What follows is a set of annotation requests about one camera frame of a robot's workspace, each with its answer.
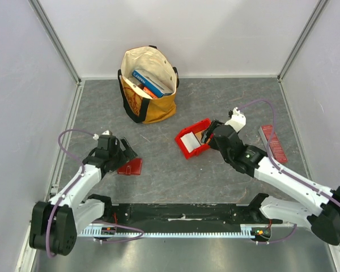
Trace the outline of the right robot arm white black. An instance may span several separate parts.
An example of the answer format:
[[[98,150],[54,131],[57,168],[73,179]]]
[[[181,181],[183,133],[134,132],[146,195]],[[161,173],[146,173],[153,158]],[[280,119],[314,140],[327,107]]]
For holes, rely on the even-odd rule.
[[[282,201],[267,194],[248,209],[249,219],[261,223],[279,219],[308,228],[320,240],[340,244],[340,186],[317,184],[275,162],[264,150],[243,144],[229,124],[213,120],[201,133],[201,142],[220,152],[235,171],[268,183],[294,199]]]

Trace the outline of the red leather card holder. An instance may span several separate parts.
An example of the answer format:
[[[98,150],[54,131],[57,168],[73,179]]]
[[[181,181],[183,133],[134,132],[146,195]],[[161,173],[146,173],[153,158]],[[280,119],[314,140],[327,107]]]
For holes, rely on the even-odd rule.
[[[142,171],[142,159],[141,158],[135,158],[131,160],[130,162],[126,163],[122,167],[120,167],[117,170],[118,175],[125,175],[125,176],[131,176],[131,175],[140,175]]]

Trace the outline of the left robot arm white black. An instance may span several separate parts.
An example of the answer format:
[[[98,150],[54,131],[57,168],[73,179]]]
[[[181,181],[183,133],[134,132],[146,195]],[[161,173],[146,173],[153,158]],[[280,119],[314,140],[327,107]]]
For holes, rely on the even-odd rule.
[[[32,209],[29,246],[49,257],[68,255],[80,234],[93,221],[113,218],[109,197],[88,197],[89,191],[106,175],[137,157],[125,137],[105,132],[97,146],[80,161],[76,175],[50,200],[37,202]]]

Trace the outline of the red plastic bin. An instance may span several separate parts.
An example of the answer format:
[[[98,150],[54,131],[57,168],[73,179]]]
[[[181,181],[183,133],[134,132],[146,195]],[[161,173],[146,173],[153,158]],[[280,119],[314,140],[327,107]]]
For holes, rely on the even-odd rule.
[[[206,143],[202,143],[202,133],[210,126],[209,118],[196,122],[182,129],[176,136],[175,142],[186,159],[199,156],[210,148],[209,138]]]

